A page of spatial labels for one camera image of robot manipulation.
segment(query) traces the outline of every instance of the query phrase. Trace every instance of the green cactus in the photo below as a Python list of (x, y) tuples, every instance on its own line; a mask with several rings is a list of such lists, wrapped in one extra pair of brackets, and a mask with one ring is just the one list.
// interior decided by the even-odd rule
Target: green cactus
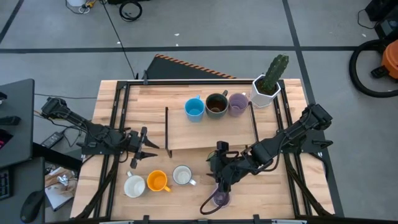
[(256, 83), (257, 90), (262, 94), (273, 95), (275, 93), (275, 85), (284, 73), (289, 63), (288, 55), (278, 55), (269, 65), (266, 76)]

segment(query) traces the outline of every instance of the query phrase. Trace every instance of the white geometric planter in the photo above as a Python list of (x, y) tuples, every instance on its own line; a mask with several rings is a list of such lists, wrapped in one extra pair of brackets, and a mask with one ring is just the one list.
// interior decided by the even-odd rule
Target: white geometric planter
[(256, 88), (256, 82), (259, 79), (264, 78), (265, 75), (260, 75), (259, 77), (257, 77), (252, 83), (251, 83), (251, 94), (250, 94), (250, 100), (252, 101), (253, 105), (257, 108), (265, 108), (266, 106), (269, 106), (272, 103), (272, 100), (274, 100), (274, 98), (276, 97), (276, 95), (278, 95), (278, 93), (280, 92), (280, 86), (278, 83), (276, 83), (277, 85), (277, 90), (276, 92), (272, 95), (265, 95), (262, 93), (259, 93), (257, 91)]

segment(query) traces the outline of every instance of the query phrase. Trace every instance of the concrete floor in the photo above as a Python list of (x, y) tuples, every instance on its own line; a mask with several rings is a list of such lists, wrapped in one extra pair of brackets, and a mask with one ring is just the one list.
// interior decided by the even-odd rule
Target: concrete floor
[[(133, 69), (141, 74), (161, 47), (176, 44), (180, 47), (231, 46), (203, 51), (174, 48), (161, 53), (238, 78), (255, 78), (277, 54), (288, 54), (290, 64), (283, 78), (305, 81), (308, 99), (315, 98), (334, 117), (325, 136), (334, 141), (329, 152), (345, 216), (398, 220), (397, 100), (358, 93), (348, 77), (352, 52), (333, 48), (357, 46), (377, 38), (373, 30), (356, 23), (357, 12), (369, 1), (351, 0), (347, 4), (345, 0), (250, 0), (244, 3), (240, 0), (151, 0), (141, 3), (144, 13), (133, 23), (122, 21), (116, 6), (106, 7), (122, 43), (131, 47), (127, 56)], [(2, 1), (0, 29), (17, 3), (18, 0)], [(286, 9), (290, 9), (292, 22), (286, 16)], [(366, 14), (361, 15), (361, 21), (371, 25)], [(132, 78), (123, 53), (115, 50), (49, 54), (32, 51), (120, 48), (100, 4), (88, 14), (76, 15), (65, 8), (64, 1), (25, 0), (5, 31), (3, 29), (4, 37), (0, 35), (0, 84), (33, 78), (36, 93), (79, 97), (96, 96), (101, 80)], [(330, 50), (296, 52), (295, 47), (299, 45), (329, 46)], [(238, 50), (233, 46), (243, 47)], [(276, 46), (276, 49), (258, 50), (256, 46)], [(7, 54), (7, 49), (30, 50), (27, 54)], [(389, 80), (369, 77), (369, 72), (379, 63), (377, 53), (363, 53), (358, 59), (361, 79), (375, 90), (396, 89)], [(45, 99), (36, 96), (35, 109), (39, 110)], [(90, 118), (95, 100), (68, 100), (68, 106)], [(35, 118), (34, 140), (42, 142), (57, 130), (62, 128)], [(73, 139), (76, 134), (71, 130), (68, 137)], [(78, 156), (78, 147), (69, 148), (64, 141), (55, 149), (63, 153), (77, 152)], [(57, 212), (46, 209), (47, 221), (68, 218), (71, 205)]]

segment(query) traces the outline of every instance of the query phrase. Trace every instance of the orange mug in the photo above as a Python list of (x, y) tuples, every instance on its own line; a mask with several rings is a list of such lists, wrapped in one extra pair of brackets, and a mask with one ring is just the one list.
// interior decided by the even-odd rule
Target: orange mug
[(166, 190), (171, 192), (171, 189), (167, 186), (167, 176), (163, 171), (155, 170), (151, 172), (148, 176), (147, 184), (152, 191)]

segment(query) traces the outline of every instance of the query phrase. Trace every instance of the white cup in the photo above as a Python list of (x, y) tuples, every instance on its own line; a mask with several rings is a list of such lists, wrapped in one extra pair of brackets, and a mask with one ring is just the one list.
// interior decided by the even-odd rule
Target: white cup
[(173, 180), (179, 185), (192, 184), (196, 185), (197, 182), (192, 179), (192, 171), (185, 165), (179, 165), (173, 171)]
[(124, 183), (124, 193), (131, 198), (141, 196), (147, 187), (144, 178), (133, 175), (130, 171), (127, 172), (127, 175), (129, 178)]

